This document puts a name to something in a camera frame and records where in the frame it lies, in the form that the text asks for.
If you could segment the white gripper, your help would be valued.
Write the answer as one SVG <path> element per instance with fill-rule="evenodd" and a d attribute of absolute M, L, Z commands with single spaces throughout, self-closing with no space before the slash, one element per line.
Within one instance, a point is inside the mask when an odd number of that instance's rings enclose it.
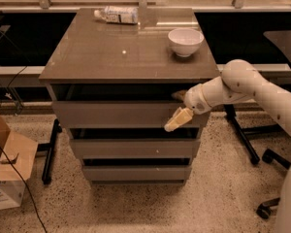
<path fill-rule="evenodd" d="M 176 91 L 172 97 L 178 101 L 183 101 L 187 108 L 179 107 L 172 117 L 167 121 L 164 129 L 172 132 L 193 118 L 193 115 L 201 115 L 212 109 L 208 100 L 207 92 L 209 88 L 206 84 L 197 84 L 186 90 Z"/>

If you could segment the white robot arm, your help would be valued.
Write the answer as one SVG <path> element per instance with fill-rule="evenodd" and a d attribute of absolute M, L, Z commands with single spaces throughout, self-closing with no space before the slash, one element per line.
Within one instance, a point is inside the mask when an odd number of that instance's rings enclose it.
<path fill-rule="evenodd" d="M 178 91 L 174 96 L 181 99 L 185 107 L 178 108 L 165 124 L 168 132 L 217 105 L 253 99 L 291 137 L 291 92 L 267 81 L 244 60 L 228 62 L 218 77 L 185 92 Z M 291 166 L 280 192 L 274 233 L 291 233 Z"/>

